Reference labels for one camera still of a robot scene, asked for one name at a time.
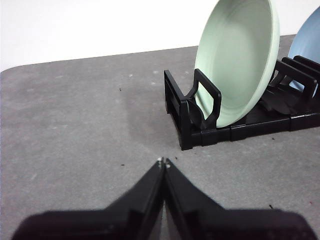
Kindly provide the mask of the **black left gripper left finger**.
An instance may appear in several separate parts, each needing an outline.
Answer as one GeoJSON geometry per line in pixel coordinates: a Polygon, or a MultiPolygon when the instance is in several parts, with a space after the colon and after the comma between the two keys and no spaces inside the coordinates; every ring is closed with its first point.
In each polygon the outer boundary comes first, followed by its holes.
{"type": "Polygon", "coordinates": [[[23,220],[14,240],[158,240],[165,163],[159,158],[142,178],[108,207],[46,211],[23,220]]]}

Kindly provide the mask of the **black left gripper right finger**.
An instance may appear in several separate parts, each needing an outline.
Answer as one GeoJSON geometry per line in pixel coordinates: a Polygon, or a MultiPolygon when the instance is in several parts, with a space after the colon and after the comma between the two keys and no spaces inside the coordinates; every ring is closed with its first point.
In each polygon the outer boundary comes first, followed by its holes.
{"type": "Polygon", "coordinates": [[[279,209],[225,209],[165,159],[164,199],[172,240],[314,240],[300,214],[279,209]]]}

